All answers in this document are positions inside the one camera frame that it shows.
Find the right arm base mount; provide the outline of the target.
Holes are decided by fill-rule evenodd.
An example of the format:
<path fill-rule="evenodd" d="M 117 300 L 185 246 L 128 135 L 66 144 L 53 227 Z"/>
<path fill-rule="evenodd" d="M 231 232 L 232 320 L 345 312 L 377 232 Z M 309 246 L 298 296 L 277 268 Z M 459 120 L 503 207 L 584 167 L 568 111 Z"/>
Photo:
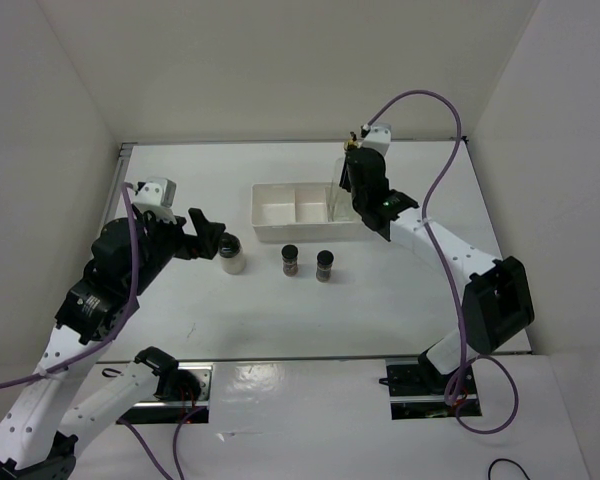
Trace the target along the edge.
<path fill-rule="evenodd" d="M 453 418 L 457 410 L 461 417 L 480 417 L 482 410 L 475 377 L 466 369 L 463 389 L 453 405 L 444 400 L 444 391 L 451 375 L 439 375 L 431 366 L 422 366 L 420 358 L 389 358 L 384 375 L 378 383 L 386 388 L 391 419 L 424 420 Z"/>

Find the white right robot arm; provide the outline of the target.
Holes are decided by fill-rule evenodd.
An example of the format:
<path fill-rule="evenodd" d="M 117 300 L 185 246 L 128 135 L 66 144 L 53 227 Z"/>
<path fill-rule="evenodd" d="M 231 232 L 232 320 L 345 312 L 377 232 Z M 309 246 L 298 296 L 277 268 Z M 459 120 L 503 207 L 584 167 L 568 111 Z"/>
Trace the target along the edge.
<path fill-rule="evenodd" d="M 460 367 L 492 354 L 534 321 L 522 262 L 485 253 L 425 217 L 416 200 L 389 186 L 381 153 L 368 147 L 348 150 L 340 187 L 351 194 L 352 208 L 369 230 L 411 251 L 450 282 L 461 318 L 419 355 L 423 389 L 440 394 Z"/>

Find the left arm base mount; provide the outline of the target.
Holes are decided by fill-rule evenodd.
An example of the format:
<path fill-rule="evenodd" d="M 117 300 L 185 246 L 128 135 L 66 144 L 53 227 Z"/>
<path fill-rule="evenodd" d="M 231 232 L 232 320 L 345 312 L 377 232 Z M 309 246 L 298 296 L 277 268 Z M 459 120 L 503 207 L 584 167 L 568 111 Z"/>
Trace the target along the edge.
<path fill-rule="evenodd" d="M 101 375 L 109 380 L 149 378 L 149 393 L 122 415 L 133 425 L 175 425 L 182 420 L 189 424 L 207 423 L 211 374 L 209 367 L 175 372 L 174 367 L 164 370 L 142 362 L 132 362 L 125 369 L 101 370 Z"/>

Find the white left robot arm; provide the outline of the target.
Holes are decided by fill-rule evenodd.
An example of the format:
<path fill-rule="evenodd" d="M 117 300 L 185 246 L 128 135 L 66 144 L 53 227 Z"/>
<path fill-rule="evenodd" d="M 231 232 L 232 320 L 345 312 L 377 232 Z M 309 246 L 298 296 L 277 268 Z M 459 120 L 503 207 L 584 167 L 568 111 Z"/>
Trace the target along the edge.
<path fill-rule="evenodd" d="M 0 421 L 0 479 L 66 479 L 77 458 L 136 403 L 156 399 L 195 402 L 200 386 L 178 361 L 157 347 L 135 355 L 113 381 L 79 405 L 73 400 L 89 371 L 138 310 L 137 298 L 174 258 L 211 260 L 222 223 L 191 208 L 188 220 L 160 220 L 133 211 L 107 223 L 92 244 L 93 257 L 67 292 L 36 371 Z"/>

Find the glass oil bottle gold spout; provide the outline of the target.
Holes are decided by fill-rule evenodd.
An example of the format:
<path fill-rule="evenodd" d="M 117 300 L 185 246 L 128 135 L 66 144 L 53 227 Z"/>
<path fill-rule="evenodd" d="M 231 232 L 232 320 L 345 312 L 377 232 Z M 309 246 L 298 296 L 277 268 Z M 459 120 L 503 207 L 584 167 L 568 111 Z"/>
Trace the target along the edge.
<path fill-rule="evenodd" d="M 334 220 L 338 222 L 361 221 L 360 215 L 353 208 L 351 193 L 344 189 L 339 189 L 336 196 Z"/>

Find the white powder jar black lid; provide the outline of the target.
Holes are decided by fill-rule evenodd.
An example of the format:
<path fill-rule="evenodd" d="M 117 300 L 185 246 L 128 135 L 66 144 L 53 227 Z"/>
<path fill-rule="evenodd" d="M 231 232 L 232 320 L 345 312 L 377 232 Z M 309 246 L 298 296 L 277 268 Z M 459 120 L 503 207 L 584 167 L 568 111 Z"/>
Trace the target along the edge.
<path fill-rule="evenodd" d="M 240 274 L 246 266 L 240 240 L 230 233 L 225 232 L 220 236 L 218 255 L 222 269 L 228 274 Z"/>

